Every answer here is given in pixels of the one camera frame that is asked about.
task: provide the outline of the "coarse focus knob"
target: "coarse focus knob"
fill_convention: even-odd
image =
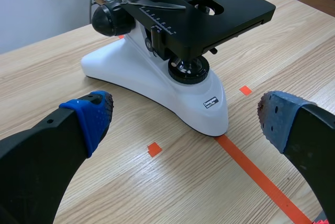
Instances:
[[[93,28],[105,36],[120,36],[134,29],[135,19],[113,0],[100,6],[92,18]]]

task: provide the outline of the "orange tape marker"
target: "orange tape marker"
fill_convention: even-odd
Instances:
[[[250,93],[252,93],[252,90],[250,90],[246,85],[240,88],[240,91],[245,95],[248,96]]]
[[[162,148],[160,148],[160,146],[157,145],[156,142],[148,146],[148,153],[150,154],[152,158],[155,157],[161,151],[162,151]]]
[[[226,136],[215,140],[295,224],[311,224],[306,215]]]

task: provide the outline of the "wooden table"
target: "wooden table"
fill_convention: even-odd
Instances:
[[[277,6],[271,22],[205,57],[226,89],[227,136],[313,220],[320,205],[263,136],[256,105],[283,90],[335,113],[335,19],[296,0],[267,1]],[[115,40],[87,26],[0,56],[0,139],[61,102],[98,89],[114,96],[110,130],[74,176],[55,223],[291,223],[213,138],[145,97],[84,76],[80,59]],[[163,149],[154,158],[153,142]]]

